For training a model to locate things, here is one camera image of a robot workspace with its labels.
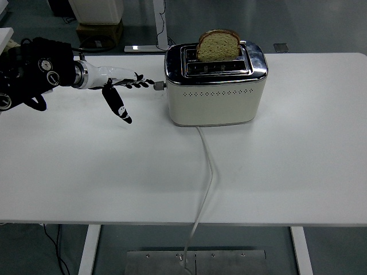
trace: robotic hand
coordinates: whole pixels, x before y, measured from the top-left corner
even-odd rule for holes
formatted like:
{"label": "robotic hand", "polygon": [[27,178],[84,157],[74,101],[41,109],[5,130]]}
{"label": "robotic hand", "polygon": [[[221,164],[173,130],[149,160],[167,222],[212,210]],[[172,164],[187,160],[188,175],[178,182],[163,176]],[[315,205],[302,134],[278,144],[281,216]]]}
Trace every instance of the robotic hand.
{"label": "robotic hand", "polygon": [[147,88],[149,84],[153,85],[154,81],[146,80],[142,74],[138,75],[129,69],[94,67],[86,62],[83,54],[80,55],[80,59],[75,61],[76,78],[72,86],[77,89],[102,89],[102,95],[112,112],[130,124],[132,120],[114,86],[125,86],[128,89],[133,86]]}
{"label": "robotic hand", "polygon": [[0,56],[0,111],[22,103],[33,109],[46,110],[42,94],[54,87],[72,86],[76,89],[102,89],[112,111],[131,123],[116,85],[140,88],[153,85],[129,69],[94,67],[81,60],[74,61],[70,44],[41,37],[25,39],[20,47],[9,49]]}

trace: toast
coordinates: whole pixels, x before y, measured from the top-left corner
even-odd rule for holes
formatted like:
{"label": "toast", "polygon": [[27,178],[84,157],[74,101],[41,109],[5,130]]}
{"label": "toast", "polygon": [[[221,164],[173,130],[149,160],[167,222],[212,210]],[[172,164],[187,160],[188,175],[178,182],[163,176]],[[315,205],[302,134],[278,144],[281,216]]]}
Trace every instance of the toast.
{"label": "toast", "polygon": [[201,35],[196,47],[201,62],[234,60],[239,55],[240,39],[233,30],[210,30]]}

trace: toaster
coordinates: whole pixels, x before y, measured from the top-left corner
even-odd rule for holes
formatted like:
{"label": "toaster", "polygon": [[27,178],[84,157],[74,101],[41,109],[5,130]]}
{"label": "toaster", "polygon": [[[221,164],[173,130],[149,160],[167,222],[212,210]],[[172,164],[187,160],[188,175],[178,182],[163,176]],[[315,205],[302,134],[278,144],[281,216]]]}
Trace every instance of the toaster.
{"label": "toaster", "polygon": [[172,121],[198,127],[252,120],[268,74],[261,49],[241,41],[235,60],[199,62],[196,46],[175,45],[165,55],[165,87]]}

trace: gray floor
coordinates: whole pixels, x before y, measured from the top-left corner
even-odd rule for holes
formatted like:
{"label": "gray floor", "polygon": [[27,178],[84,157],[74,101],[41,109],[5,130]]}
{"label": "gray floor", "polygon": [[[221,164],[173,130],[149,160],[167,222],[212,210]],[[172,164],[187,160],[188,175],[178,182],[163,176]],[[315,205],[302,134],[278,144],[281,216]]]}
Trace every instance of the gray floor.
{"label": "gray floor", "polygon": [[[78,47],[77,22],[53,16],[46,0],[11,0],[0,27],[12,27],[13,39],[37,36]],[[177,43],[196,42],[205,31],[237,31],[265,53],[274,43],[288,43],[294,53],[360,52],[367,54],[367,1],[357,0],[167,0],[167,33]],[[125,54],[125,45],[155,45],[153,1],[124,1],[124,33],[107,54]],[[48,225],[53,238],[56,225]],[[126,250],[182,247],[188,227],[103,226],[94,274],[123,274]],[[77,274],[86,225],[63,225],[61,256]],[[367,229],[308,227],[305,235],[314,274],[367,274]],[[263,249],[270,274],[296,274],[294,252],[286,227],[201,226],[198,248]],[[53,244],[40,225],[0,226],[0,273],[61,274]]]}

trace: toaster vent hole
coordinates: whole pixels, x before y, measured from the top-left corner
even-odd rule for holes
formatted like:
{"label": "toaster vent hole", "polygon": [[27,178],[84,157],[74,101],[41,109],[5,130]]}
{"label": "toaster vent hole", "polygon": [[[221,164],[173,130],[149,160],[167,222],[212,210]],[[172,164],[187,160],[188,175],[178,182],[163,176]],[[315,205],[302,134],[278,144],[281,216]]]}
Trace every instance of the toaster vent hole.
{"label": "toaster vent hole", "polygon": [[225,95],[240,95],[242,93],[252,93],[253,89],[234,90],[234,91],[217,91],[217,92],[200,92],[200,93],[183,93],[183,96],[225,96]]}

